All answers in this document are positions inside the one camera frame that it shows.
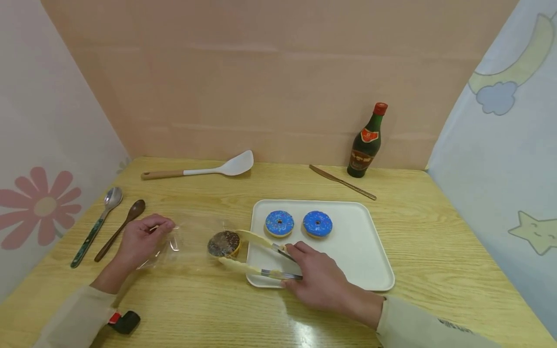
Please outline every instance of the person's left hand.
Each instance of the person's left hand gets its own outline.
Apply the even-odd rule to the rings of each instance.
[[[159,214],[128,223],[113,262],[133,271],[141,266],[174,228],[174,222]]]

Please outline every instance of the blue frosted donut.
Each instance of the blue frosted donut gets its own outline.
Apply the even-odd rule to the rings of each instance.
[[[284,210],[276,210],[267,215],[265,219],[265,230],[270,235],[277,238],[288,236],[294,228],[294,219],[292,215]]]
[[[304,228],[310,237],[325,238],[333,230],[333,222],[327,214],[315,210],[304,216]]]

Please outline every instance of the star decoration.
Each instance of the star decoration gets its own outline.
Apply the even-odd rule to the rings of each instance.
[[[538,255],[557,248],[557,219],[536,220],[525,212],[519,212],[520,225],[510,229],[513,236],[525,239]]]

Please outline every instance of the square plate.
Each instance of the square plate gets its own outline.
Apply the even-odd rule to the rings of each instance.
[[[275,238],[265,233],[265,219],[274,210],[284,210],[294,218],[292,233]],[[324,239],[314,239],[302,231],[304,216],[320,210],[333,221],[333,231]],[[304,241],[312,248],[327,253],[343,270],[348,281],[366,290],[387,291],[394,286],[394,273],[385,254],[368,209],[357,202],[326,202],[319,200],[260,200],[253,206],[251,232],[276,244]],[[264,269],[279,269],[301,275],[300,267],[277,252],[249,244],[247,263]],[[247,275],[256,287],[280,288],[280,281]]]

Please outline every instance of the spoon handle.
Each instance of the spoon handle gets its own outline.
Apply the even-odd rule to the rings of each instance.
[[[75,257],[70,264],[71,268],[76,268],[77,266],[79,266],[79,264],[81,263],[81,260],[83,260],[83,256],[85,256],[85,253],[87,252],[87,250],[91,246],[91,243],[93,242],[93,239],[95,239],[95,237],[97,236],[97,233],[99,232],[99,229],[101,229],[101,226],[104,223],[105,218],[106,218],[106,214],[103,213],[101,215],[101,217],[97,220],[97,222],[95,223],[95,225],[91,229],[91,232],[89,232],[89,234],[87,235],[87,238],[85,238],[85,241],[81,245],[81,248],[79,248],[79,251],[77,252],[77,254],[75,254]]]
[[[104,257],[104,255],[106,255],[106,253],[108,252],[108,250],[110,249],[112,244],[114,244],[114,241],[116,240],[116,237],[118,237],[120,232],[122,232],[124,227],[126,227],[126,225],[129,222],[130,222],[130,220],[126,219],[126,221],[124,221],[122,226],[120,226],[120,228],[116,232],[114,232],[114,234],[112,235],[112,237],[110,237],[108,242],[106,242],[106,244],[102,247],[102,249],[99,250],[99,253],[97,254],[97,256],[95,256],[95,262],[98,262],[98,261],[102,260],[102,258]]]

